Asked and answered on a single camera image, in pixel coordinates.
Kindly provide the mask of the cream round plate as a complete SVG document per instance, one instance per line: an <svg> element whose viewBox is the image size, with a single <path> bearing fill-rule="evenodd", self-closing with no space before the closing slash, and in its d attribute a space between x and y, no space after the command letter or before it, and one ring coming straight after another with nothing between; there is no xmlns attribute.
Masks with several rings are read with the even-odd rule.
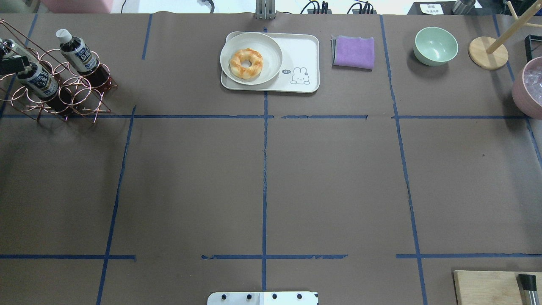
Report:
<svg viewBox="0 0 542 305"><path fill-rule="evenodd" d="M237 83L259 85L279 73L283 52L265 33L241 33L222 48L219 62L227 77Z"/></svg>

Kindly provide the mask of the black slate tray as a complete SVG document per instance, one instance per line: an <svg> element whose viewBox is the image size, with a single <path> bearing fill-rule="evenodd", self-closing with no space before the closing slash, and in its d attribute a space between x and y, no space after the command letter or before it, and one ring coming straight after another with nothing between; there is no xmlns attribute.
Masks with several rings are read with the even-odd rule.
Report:
<svg viewBox="0 0 542 305"><path fill-rule="evenodd" d="M493 15L492 8L477 7L474 5L468 11L461 11L459 8L453 10L455 1L439 1L439 2L414 2L410 7L407 15L467 15L467 16L483 16Z"/></svg>

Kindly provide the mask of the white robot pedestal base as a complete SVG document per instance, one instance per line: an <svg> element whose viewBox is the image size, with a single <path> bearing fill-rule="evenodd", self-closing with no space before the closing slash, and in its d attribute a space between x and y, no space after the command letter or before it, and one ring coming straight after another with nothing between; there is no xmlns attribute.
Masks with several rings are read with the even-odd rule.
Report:
<svg viewBox="0 0 542 305"><path fill-rule="evenodd" d="M217 292L207 298L207 305L318 305L313 291Z"/></svg>

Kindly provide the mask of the wooden cutting board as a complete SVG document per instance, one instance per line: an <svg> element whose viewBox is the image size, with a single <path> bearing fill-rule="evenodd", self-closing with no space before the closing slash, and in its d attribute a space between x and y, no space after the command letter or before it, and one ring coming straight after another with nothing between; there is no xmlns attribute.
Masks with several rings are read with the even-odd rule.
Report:
<svg viewBox="0 0 542 305"><path fill-rule="evenodd" d="M519 274L536 276L541 297L541 272L489 272L455 270L453 272L459 305L525 305Z"/></svg>

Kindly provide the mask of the dark tea bottle white cap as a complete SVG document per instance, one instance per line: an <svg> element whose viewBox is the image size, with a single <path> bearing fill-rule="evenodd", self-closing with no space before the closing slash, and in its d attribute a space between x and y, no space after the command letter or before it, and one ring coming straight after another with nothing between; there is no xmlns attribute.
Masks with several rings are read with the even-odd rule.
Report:
<svg viewBox="0 0 542 305"><path fill-rule="evenodd" d="M68 89L59 85L56 78L40 64L35 62L29 64L25 71L16 73L17 80L57 114L71 115L74 111L68 106L72 103L72 95Z"/></svg>

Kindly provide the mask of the tea bottle in rack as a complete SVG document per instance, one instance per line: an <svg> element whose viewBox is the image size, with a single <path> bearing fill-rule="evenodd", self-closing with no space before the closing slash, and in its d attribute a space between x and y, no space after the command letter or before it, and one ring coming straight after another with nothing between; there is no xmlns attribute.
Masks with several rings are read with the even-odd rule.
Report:
<svg viewBox="0 0 542 305"><path fill-rule="evenodd" d="M67 29L59 29L55 36L60 42L62 56L79 75L100 92L110 88L110 74L82 38L73 36Z"/></svg>
<svg viewBox="0 0 542 305"><path fill-rule="evenodd" d="M1 58L12 58L14 56L27 56L26 50L17 42L11 39L1 40L0 55Z"/></svg>

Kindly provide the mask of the cream serving tray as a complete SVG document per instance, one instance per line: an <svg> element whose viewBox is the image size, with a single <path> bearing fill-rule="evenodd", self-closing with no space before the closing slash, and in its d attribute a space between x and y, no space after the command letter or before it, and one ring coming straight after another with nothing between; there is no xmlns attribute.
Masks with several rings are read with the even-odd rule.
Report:
<svg viewBox="0 0 542 305"><path fill-rule="evenodd" d="M235 77L229 60L238 50L251 48L263 56L260 75ZM219 56L221 83L244 91L313 93L320 86L320 46L315 36L297 33L229 33Z"/></svg>

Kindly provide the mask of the glazed twisted donut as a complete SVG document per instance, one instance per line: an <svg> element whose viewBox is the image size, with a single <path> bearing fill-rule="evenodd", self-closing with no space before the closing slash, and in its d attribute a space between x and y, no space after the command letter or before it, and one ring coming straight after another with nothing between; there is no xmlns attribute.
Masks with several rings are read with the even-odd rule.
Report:
<svg viewBox="0 0 542 305"><path fill-rule="evenodd" d="M251 48L237 50L229 60L229 68L232 74L243 80L258 77L263 71L263 64L263 56Z"/></svg>

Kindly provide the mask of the mint green bowl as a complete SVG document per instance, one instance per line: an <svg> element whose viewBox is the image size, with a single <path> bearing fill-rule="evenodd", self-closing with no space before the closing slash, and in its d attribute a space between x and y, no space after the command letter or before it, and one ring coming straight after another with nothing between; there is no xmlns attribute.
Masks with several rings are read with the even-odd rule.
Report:
<svg viewBox="0 0 542 305"><path fill-rule="evenodd" d="M420 29L413 47L416 59L427 66L441 66L453 60L459 51L455 37L440 27Z"/></svg>

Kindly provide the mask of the pink storage bin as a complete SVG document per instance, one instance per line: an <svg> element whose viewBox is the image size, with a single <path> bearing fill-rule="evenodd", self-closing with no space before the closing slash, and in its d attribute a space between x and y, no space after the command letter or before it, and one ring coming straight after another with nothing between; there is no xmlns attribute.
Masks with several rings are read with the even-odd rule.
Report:
<svg viewBox="0 0 542 305"><path fill-rule="evenodd" d="M57 14L108 14L112 10L113 0L41 0L51 11Z"/></svg>

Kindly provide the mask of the steel muddler black tip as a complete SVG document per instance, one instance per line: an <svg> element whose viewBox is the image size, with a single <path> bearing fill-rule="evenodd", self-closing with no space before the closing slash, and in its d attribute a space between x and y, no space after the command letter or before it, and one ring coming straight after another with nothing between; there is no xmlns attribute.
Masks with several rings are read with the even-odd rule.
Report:
<svg viewBox="0 0 542 305"><path fill-rule="evenodd" d="M521 286L523 305L540 305L536 275L518 274L517 278Z"/></svg>

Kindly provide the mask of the wooden mug tree stand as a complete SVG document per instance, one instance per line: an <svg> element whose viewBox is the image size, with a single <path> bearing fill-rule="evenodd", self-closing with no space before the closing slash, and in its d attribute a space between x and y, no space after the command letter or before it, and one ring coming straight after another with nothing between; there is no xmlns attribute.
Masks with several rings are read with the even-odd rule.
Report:
<svg viewBox="0 0 542 305"><path fill-rule="evenodd" d="M468 47L468 54L471 60L481 68L489 71L495 71L503 66L509 60L509 51L505 47L505 42L523 27L541 28L542 25L531 23L530 20L541 10L540 0L529 0L530 6L519 14L511 0L506 2L514 21L510 27L504 31L498 38L489 36L480 36L472 40Z"/></svg>

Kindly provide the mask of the purple folded cloth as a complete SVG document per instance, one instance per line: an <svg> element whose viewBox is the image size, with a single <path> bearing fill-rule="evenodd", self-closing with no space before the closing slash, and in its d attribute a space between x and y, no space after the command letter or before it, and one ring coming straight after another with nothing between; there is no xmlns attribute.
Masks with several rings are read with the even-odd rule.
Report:
<svg viewBox="0 0 542 305"><path fill-rule="evenodd" d="M341 67L374 69L374 38L337 36L332 41L332 64Z"/></svg>

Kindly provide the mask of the aluminium frame post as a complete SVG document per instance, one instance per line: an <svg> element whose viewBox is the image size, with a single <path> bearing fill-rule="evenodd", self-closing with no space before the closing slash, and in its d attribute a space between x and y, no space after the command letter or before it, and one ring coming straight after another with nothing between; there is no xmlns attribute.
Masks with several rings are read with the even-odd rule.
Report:
<svg viewBox="0 0 542 305"><path fill-rule="evenodd" d="M276 17L275 0L256 0L255 1L255 19L275 19Z"/></svg>

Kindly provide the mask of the pink bowl of ice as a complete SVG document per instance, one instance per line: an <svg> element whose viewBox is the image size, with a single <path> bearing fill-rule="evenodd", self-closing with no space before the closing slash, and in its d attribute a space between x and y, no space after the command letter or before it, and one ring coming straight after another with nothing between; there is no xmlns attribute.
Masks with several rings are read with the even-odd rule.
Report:
<svg viewBox="0 0 542 305"><path fill-rule="evenodd" d="M542 119L541 64L541 57L527 62L517 74L512 87L512 97L517 108L538 120Z"/></svg>

